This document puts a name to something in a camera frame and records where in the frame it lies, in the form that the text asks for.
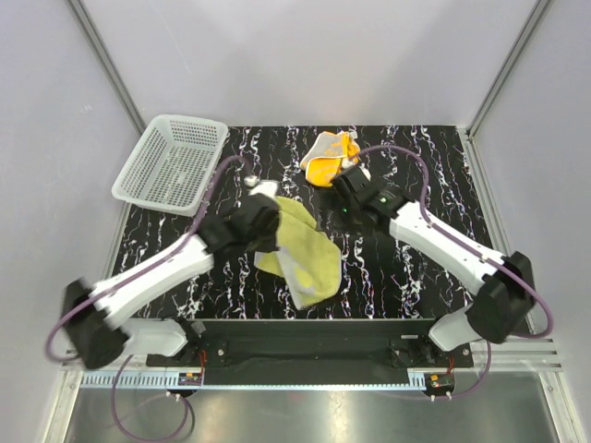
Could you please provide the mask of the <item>white plastic mesh basket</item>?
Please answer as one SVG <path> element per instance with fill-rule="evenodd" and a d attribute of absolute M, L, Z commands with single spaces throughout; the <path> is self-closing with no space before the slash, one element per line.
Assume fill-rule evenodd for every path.
<path fill-rule="evenodd" d="M 226 124 L 210 119 L 154 117 L 115 179 L 113 197 L 147 210 L 195 216 L 228 132 Z"/>

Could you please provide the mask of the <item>yellow-green and grey towel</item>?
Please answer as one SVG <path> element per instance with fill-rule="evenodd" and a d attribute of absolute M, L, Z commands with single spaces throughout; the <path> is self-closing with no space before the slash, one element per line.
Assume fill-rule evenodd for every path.
<path fill-rule="evenodd" d="M 276 200 L 281 215 L 278 249 L 257 252 L 254 264 L 284 279 L 295 308 L 302 310 L 337 294 L 342 280 L 341 250 L 318 229 L 303 204 L 285 197 Z"/>

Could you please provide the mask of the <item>left orange connector box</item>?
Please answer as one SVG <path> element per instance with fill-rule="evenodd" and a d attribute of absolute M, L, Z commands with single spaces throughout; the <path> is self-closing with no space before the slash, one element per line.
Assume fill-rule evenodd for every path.
<path fill-rule="evenodd" d="M 180 372 L 178 375 L 178 386 L 200 387 L 203 384 L 201 372 Z"/>

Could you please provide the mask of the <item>right orange connector box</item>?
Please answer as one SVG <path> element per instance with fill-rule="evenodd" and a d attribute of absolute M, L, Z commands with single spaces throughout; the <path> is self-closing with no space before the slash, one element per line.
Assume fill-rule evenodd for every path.
<path fill-rule="evenodd" d="M 453 391 L 455 387 L 455 376 L 452 373 L 431 374 L 426 378 L 428 389 Z"/>

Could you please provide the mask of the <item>aluminium frame post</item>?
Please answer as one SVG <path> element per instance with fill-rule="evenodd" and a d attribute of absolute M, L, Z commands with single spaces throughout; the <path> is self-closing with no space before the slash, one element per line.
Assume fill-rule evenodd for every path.
<path fill-rule="evenodd" d="M 87 40 L 88 45 L 109 81 L 116 98 L 123 106 L 127 118 L 136 132 L 141 135 L 146 129 L 144 118 L 141 116 L 139 108 L 135 104 L 125 81 L 121 77 L 88 8 L 86 8 L 85 3 L 80 0 L 66 0 L 65 4 L 69 8 L 74 20 Z"/>
<path fill-rule="evenodd" d="M 479 129 L 484 124 L 489 112 L 496 100 L 500 97 L 507 81 L 510 79 L 514 69 L 517 67 L 527 46 L 534 38 L 537 29 L 543 22 L 554 2 L 552 0 L 536 0 L 530 10 L 523 26 L 520 28 L 510 51 L 504 58 L 501 68 L 490 85 L 488 92 L 479 105 L 475 116 L 466 127 L 465 132 L 470 140 L 476 137 Z"/>

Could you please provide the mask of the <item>left aluminium frame post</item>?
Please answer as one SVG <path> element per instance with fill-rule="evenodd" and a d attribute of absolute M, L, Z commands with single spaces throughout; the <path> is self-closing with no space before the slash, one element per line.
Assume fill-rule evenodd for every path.
<path fill-rule="evenodd" d="M 74 20 L 87 40 L 88 45 L 109 81 L 116 98 L 123 106 L 127 118 L 136 132 L 141 135 L 146 129 L 144 118 L 141 116 L 139 108 L 135 104 L 125 81 L 121 77 L 88 8 L 86 8 L 85 3 L 80 0 L 66 0 L 65 4 L 69 8 Z"/>

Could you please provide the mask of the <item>orange and grey towel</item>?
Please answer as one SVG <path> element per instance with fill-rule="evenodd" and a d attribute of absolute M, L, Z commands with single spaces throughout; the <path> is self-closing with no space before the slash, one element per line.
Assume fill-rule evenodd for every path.
<path fill-rule="evenodd" d="M 306 181 L 316 187 L 331 187 L 337 174 L 359 162 L 356 139 L 356 131 L 321 132 L 300 162 Z"/>

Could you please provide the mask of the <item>orange connector box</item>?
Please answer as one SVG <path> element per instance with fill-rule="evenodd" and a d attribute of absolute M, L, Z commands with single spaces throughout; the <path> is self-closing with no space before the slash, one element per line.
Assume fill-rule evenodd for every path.
<path fill-rule="evenodd" d="M 431 374 L 426 378 L 428 389 L 453 391 L 455 387 L 455 376 L 452 373 Z"/>
<path fill-rule="evenodd" d="M 203 384 L 201 372 L 180 372 L 178 375 L 178 386 L 200 387 Z"/>

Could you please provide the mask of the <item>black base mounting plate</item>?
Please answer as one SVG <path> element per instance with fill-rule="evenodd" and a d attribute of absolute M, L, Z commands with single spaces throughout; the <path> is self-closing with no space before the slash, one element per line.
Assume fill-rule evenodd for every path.
<path fill-rule="evenodd" d="M 473 367 L 468 345 L 446 353 L 428 342 L 430 319 L 202 321 L 205 372 L 335 381 L 384 381 L 390 373 Z"/>

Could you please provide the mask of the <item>right aluminium frame post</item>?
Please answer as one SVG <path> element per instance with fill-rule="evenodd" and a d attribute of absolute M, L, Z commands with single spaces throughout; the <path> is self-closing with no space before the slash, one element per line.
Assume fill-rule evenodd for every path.
<path fill-rule="evenodd" d="M 554 2 L 552 0 L 536 0 L 530 10 L 523 26 L 520 28 L 510 51 L 504 58 L 501 68 L 490 85 L 488 92 L 479 105 L 475 116 L 466 127 L 465 132 L 470 140 L 476 137 L 479 129 L 484 124 L 489 112 L 496 100 L 500 97 L 507 81 L 510 79 L 514 69 L 517 67 L 527 46 L 534 38 L 537 29 L 543 22 Z"/>

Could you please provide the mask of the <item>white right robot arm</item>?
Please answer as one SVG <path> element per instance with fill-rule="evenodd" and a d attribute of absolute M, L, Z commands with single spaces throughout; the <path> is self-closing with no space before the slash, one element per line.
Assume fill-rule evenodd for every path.
<path fill-rule="evenodd" d="M 420 357 L 428 365 L 443 364 L 452 350 L 472 341 L 504 342 L 535 306 L 535 298 L 501 270 L 532 285 L 531 262 L 523 254 L 508 257 L 469 239 L 400 189 L 379 186 L 363 167 L 337 174 L 332 186 L 350 225 L 410 245 L 450 272 L 475 297 L 471 304 L 438 319 L 419 343 Z"/>

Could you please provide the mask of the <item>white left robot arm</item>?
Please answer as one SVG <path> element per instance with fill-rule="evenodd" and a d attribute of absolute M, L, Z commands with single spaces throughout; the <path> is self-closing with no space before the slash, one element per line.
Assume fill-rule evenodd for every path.
<path fill-rule="evenodd" d="M 205 217 L 155 256 L 88 287 L 71 282 L 63 303 L 64 330 L 85 368 L 97 370 L 122 356 L 160 355 L 174 365 L 199 358 L 199 326 L 180 317 L 136 318 L 143 306 L 177 285 L 246 252 L 274 252 L 280 222 L 276 186 L 264 182 L 239 207 Z"/>

